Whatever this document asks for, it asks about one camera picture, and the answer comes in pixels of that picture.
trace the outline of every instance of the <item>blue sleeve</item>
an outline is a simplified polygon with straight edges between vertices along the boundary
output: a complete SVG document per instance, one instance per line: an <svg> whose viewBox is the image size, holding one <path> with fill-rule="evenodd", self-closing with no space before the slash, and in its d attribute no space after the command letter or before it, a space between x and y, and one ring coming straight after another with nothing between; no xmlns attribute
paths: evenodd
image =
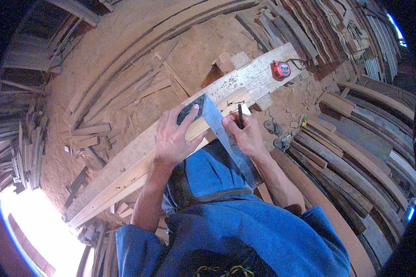
<svg viewBox="0 0 416 277"><path fill-rule="evenodd" d="M151 276L160 266L165 247L159 238L136 225L116 232L119 276Z"/></svg>
<svg viewBox="0 0 416 277"><path fill-rule="evenodd" d="M301 215L301 219L310 225L327 244L334 253L337 265L343 270L348 270L348 272L343 273L343 276L348 276L350 267L348 252L322 208L320 206L312 207Z"/></svg>

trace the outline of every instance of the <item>blue pants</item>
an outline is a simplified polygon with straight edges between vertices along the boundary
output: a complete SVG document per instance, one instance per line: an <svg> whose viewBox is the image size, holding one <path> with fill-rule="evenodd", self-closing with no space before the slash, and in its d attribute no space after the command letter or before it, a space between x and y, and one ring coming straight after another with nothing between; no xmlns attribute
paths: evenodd
<svg viewBox="0 0 416 277"><path fill-rule="evenodd" d="M192 196L182 190L180 178L188 180ZM223 145L215 139L175 167L165 188L162 209L170 214L187 207L189 198L241 187L250 188Z"/></svg>

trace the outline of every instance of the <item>left hand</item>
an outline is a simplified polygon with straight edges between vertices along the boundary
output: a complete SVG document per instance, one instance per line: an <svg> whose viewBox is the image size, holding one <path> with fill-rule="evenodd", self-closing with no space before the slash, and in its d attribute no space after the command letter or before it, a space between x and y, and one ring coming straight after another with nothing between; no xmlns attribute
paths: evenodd
<svg viewBox="0 0 416 277"><path fill-rule="evenodd" d="M179 126L177 125L177 116L183 108L184 106L182 104L178 105L172 108L171 111L163 112L163 115L159 119L159 126L156 131L156 144L154 146L154 161L156 163L174 168L178 163L188 157L189 154L194 152L207 134L207 131L205 131L193 141L185 139L189 125L191 125L199 112L199 105L196 104L193 106Z"/></svg>

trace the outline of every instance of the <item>tape measure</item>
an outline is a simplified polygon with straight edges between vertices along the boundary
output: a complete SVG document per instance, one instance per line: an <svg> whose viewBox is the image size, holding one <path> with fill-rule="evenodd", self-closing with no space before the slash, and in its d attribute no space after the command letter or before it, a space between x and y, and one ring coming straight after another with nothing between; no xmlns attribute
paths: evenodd
<svg viewBox="0 0 416 277"><path fill-rule="evenodd" d="M299 70L303 70L306 68L305 62L298 58L290 58L286 62L273 60L273 62L271 63L271 70L274 73L274 77L278 79L283 79L291 74L291 68L288 65L288 62L292 62L294 66L297 67Z"/></svg>

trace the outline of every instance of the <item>right hand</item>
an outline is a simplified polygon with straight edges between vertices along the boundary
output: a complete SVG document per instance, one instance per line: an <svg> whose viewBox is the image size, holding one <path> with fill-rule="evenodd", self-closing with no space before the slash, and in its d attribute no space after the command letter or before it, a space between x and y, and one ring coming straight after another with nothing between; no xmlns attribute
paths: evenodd
<svg viewBox="0 0 416 277"><path fill-rule="evenodd" d="M246 114L243 114L243 119L245 127L243 130L239 129L236 124L239 121L237 112L228 114L222 119L222 124L226 130L229 130L234 135L240 150L253 160L259 161L260 158L268 155L265 144L263 144L259 123L256 119Z"/></svg>

